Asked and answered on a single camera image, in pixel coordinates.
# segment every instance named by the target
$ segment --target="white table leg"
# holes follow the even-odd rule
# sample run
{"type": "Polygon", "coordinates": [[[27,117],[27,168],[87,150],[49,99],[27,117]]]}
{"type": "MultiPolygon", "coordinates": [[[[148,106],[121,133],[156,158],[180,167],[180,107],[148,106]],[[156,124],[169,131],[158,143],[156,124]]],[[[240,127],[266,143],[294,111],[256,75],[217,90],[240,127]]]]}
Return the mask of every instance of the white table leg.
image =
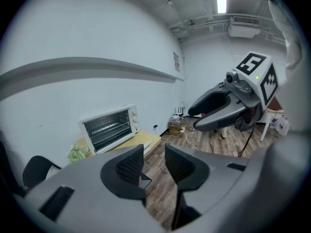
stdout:
{"type": "Polygon", "coordinates": [[[266,125],[264,126],[264,130],[263,130],[263,132],[262,132],[262,135],[261,135],[261,138],[260,138],[260,141],[262,142],[263,141],[263,139],[264,139],[264,136],[266,135],[266,133],[267,133],[267,130],[268,130],[268,127],[269,127],[269,125],[270,125],[270,122],[271,122],[271,113],[267,113],[267,117],[266,117],[266,120],[265,120],[265,123],[266,123],[266,125]]]}

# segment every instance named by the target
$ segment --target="table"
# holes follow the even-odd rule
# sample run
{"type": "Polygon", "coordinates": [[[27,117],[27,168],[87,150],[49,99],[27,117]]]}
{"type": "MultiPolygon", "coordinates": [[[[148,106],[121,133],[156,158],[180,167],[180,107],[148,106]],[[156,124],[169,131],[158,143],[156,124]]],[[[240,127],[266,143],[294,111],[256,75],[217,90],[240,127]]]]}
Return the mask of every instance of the table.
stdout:
{"type": "Polygon", "coordinates": [[[268,130],[268,127],[270,125],[270,122],[271,122],[271,119],[272,119],[272,116],[275,115],[275,114],[284,114],[284,111],[283,110],[271,110],[271,109],[266,109],[265,112],[267,113],[267,116],[266,116],[266,119],[264,121],[265,123],[265,126],[264,126],[264,130],[262,132],[262,135],[261,135],[261,138],[260,138],[260,141],[262,142],[263,139],[264,139],[264,136],[266,135],[267,133],[267,130],[268,130]]]}
{"type": "MultiPolygon", "coordinates": [[[[130,146],[135,146],[135,145],[139,145],[139,144],[146,144],[150,140],[152,140],[151,150],[148,151],[144,155],[144,157],[145,157],[148,154],[150,154],[150,152],[152,150],[154,150],[157,145],[159,145],[159,143],[161,142],[161,137],[158,136],[158,135],[151,134],[149,132],[143,131],[143,130],[140,130],[138,133],[135,134],[135,136],[133,136],[132,138],[126,140],[125,142],[121,143],[120,145],[112,148],[109,151],[113,151],[113,150],[117,150],[117,149],[121,149],[121,148],[125,148],[125,147],[130,147],[130,146]]],[[[82,148],[88,147],[84,138],[81,138],[81,139],[77,140],[75,142],[75,145],[77,147],[82,147],[82,148]]]]}

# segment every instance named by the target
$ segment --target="black chair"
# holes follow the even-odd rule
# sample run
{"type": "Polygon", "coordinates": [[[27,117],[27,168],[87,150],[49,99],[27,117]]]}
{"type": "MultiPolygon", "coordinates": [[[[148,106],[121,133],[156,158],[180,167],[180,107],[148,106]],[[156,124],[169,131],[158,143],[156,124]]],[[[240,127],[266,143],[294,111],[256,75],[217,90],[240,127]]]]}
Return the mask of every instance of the black chair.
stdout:
{"type": "Polygon", "coordinates": [[[26,188],[31,190],[37,184],[44,181],[51,166],[61,169],[43,156],[36,155],[32,157],[23,171],[23,181],[26,188]]]}
{"type": "Polygon", "coordinates": [[[21,197],[24,197],[27,194],[27,191],[20,187],[15,179],[2,142],[0,142],[0,174],[12,193],[18,194],[21,197]]]}

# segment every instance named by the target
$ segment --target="air conditioner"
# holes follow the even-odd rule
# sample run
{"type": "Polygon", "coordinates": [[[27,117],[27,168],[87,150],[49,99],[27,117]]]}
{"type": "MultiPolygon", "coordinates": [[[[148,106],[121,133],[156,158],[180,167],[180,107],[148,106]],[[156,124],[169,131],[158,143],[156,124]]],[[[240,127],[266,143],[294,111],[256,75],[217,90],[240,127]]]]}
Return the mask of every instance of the air conditioner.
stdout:
{"type": "Polygon", "coordinates": [[[253,38],[261,31],[260,21],[249,17],[230,17],[229,35],[231,37],[253,38]]]}

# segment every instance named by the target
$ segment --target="white wall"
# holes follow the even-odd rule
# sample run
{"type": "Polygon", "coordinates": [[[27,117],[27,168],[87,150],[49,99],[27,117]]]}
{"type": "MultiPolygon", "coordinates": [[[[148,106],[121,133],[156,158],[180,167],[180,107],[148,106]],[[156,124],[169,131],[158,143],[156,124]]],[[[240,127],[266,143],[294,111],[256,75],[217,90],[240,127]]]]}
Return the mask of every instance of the white wall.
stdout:
{"type": "Polygon", "coordinates": [[[2,42],[0,75],[38,61],[96,57],[183,79],[170,31],[135,0],[28,0],[2,42]]]}
{"type": "MultiPolygon", "coordinates": [[[[107,58],[184,78],[179,43],[134,0],[29,1],[2,42],[0,74],[62,57],[107,58]],[[173,51],[181,60],[180,73],[173,51]]],[[[1,84],[1,140],[20,185],[34,155],[67,164],[70,146],[82,137],[79,117],[93,107],[136,104],[141,129],[155,133],[157,124],[159,135],[174,108],[182,106],[178,79],[129,66],[46,63],[1,84]]]]}
{"type": "Polygon", "coordinates": [[[188,108],[207,90],[225,79],[225,74],[238,65],[249,51],[272,56],[279,82],[285,80],[286,48],[256,38],[234,38],[227,33],[199,37],[181,44],[185,56],[186,114],[188,108]]]}

